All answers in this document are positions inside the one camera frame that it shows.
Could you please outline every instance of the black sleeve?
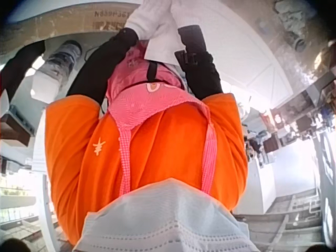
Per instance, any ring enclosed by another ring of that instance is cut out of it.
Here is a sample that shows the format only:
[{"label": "black sleeve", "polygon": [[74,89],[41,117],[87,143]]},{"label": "black sleeve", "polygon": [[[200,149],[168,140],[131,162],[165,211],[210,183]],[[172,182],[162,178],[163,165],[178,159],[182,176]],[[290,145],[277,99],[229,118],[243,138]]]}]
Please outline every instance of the black sleeve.
[{"label": "black sleeve", "polygon": [[73,81],[67,96],[80,94],[102,104],[108,79],[138,40],[137,34],[132,29],[120,30],[115,37],[101,45],[90,56]]},{"label": "black sleeve", "polygon": [[20,49],[15,57],[10,59],[0,72],[0,94],[6,90],[8,99],[11,101],[20,83],[25,78],[26,71],[44,51],[44,40],[32,43]]},{"label": "black sleeve", "polygon": [[186,51],[178,51],[175,55],[193,94],[203,100],[208,96],[223,93],[213,57],[206,50],[201,28],[198,25],[186,26],[178,32]]}]

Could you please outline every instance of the white face mask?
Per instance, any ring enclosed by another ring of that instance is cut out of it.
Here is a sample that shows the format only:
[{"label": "white face mask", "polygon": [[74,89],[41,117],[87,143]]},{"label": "white face mask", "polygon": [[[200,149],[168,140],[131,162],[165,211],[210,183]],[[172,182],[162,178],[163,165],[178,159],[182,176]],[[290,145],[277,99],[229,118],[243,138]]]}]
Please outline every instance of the white face mask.
[{"label": "white face mask", "polygon": [[259,251],[221,203],[169,179],[89,213],[75,250],[91,252]]}]

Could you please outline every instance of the white glove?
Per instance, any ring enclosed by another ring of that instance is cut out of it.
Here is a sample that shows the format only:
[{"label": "white glove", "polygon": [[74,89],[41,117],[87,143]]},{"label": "white glove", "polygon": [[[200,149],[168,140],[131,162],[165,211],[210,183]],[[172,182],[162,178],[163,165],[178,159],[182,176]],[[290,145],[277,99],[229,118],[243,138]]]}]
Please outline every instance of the white glove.
[{"label": "white glove", "polygon": [[169,12],[172,0],[144,0],[128,18],[125,27],[133,29],[139,40],[150,39]]},{"label": "white glove", "polygon": [[178,28],[199,25],[201,18],[197,15],[198,0],[172,0],[171,13]]}]

